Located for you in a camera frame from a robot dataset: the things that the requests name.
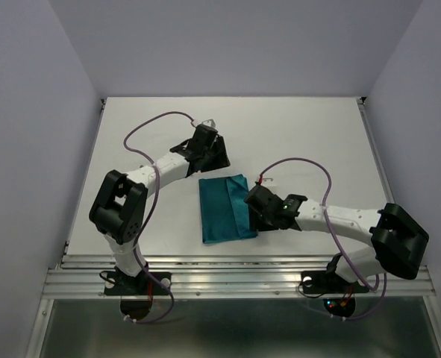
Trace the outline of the teal cloth napkin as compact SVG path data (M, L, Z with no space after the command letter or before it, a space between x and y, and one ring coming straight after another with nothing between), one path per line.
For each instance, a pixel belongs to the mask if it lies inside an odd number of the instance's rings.
M250 228L248 181L243 175L198 181L202 242L205 245L253 239Z

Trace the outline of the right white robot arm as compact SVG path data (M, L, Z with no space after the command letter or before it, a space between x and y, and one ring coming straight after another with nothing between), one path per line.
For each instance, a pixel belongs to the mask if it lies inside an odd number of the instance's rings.
M260 184L248 192L244 202L254 223L262 227L329 233L364 245L350 254L340 250L325 270L306 273L308 292L340 293L361 278L384 273L413 280L429 242L426 230L394 203L380 210L326 207L303 195L280 198Z

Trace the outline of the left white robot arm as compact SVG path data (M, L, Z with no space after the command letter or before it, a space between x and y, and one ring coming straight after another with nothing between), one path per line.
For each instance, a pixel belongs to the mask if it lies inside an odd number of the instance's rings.
M215 128L200 124L191 138L169 149L158 160L150 160L131 172L108 172L90 209L89 220L108 242L115 259L115 271L103 277L124 295L142 295L159 281L148 272L140 253L139 236L151 214L145 214L149 198L154 203L160 189L197 172L211 172L230 166L225 141Z

